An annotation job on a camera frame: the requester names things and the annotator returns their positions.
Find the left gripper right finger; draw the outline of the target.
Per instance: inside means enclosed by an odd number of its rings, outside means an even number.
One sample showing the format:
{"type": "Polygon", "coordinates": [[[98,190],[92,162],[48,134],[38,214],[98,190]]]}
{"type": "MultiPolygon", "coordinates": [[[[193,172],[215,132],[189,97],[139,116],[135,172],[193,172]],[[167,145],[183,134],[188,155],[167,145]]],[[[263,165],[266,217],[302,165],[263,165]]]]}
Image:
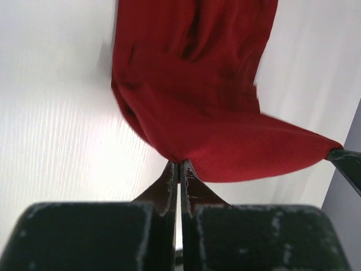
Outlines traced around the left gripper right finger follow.
{"type": "Polygon", "coordinates": [[[180,166],[185,270],[231,270],[231,206],[198,177],[190,161],[180,166]]]}

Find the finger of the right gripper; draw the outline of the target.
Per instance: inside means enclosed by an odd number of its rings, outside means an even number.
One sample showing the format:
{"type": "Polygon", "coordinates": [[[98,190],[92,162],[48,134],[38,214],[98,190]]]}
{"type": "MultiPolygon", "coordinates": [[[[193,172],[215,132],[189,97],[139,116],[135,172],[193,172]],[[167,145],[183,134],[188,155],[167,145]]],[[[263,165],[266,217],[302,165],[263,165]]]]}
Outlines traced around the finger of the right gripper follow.
{"type": "Polygon", "coordinates": [[[327,160],[338,169],[358,195],[361,195],[361,153],[332,149],[327,160]]]}

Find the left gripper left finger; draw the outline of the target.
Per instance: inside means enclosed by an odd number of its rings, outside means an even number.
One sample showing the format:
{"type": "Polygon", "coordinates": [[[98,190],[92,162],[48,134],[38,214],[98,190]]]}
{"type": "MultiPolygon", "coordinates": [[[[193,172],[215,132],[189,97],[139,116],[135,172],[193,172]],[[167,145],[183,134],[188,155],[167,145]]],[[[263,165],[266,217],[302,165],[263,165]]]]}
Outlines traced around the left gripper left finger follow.
{"type": "Polygon", "coordinates": [[[178,164],[168,162],[161,176],[132,200],[145,206],[145,232],[140,243],[139,270],[175,269],[178,164]]]}

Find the red t shirt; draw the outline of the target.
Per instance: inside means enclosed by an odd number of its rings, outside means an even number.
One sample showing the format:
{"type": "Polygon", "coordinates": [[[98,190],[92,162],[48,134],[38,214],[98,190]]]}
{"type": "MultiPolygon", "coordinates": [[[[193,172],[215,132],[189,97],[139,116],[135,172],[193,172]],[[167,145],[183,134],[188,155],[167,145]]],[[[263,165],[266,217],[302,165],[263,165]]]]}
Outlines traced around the red t shirt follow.
{"type": "Polygon", "coordinates": [[[133,130],[206,182],[309,167],[341,145],[261,112],[277,1],[119,1],[111,87],[133,130]]]}

